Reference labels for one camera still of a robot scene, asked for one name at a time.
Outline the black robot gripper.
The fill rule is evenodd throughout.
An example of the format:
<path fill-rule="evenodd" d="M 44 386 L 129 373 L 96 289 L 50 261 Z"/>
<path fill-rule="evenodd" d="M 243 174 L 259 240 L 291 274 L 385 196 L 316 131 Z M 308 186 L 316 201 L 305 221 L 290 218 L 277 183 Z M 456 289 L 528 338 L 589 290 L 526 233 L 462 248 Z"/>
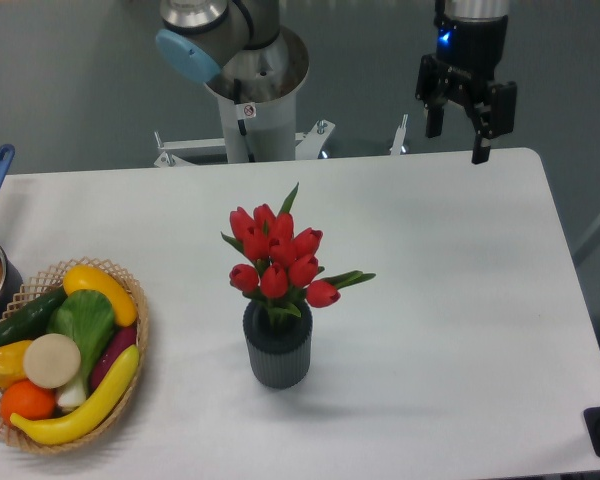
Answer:
<path fill-rule="evenodd" d="M 474 19 L 437 13 L 436 51 L 421 58 L 415 97 L 423 102 L 429 139 L 441 135 L 444 106 L 462 106 L 475 130 L 471 162 L 489 160 L 491 142 L 514 129 L 518 88 L 495 81 L 508 26 L 506 15 Z"/>

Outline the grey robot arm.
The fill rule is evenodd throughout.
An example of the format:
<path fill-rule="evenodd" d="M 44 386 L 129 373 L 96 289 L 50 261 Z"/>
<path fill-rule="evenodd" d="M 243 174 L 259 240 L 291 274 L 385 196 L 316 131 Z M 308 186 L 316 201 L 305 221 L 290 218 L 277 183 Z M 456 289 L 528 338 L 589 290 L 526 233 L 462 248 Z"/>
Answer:
<path fill-rule="evenodd" d="M 296 131 L 296 95 L 309 71 L 306 45 L 280 23 L 277 1 L 163 1 L 155 38 L 162 58 L 216 98 L 231 163 L 318 159 L 334 130 Z M 444 108 L 461 107 L 475 131 L 471 161 L 514 129 L 517 86 L 498 83 L 509 20 L 506 1 L 438 1 L 436 50 L 420 60 L 415 97 L 425 134 L 441 135 Z"/>

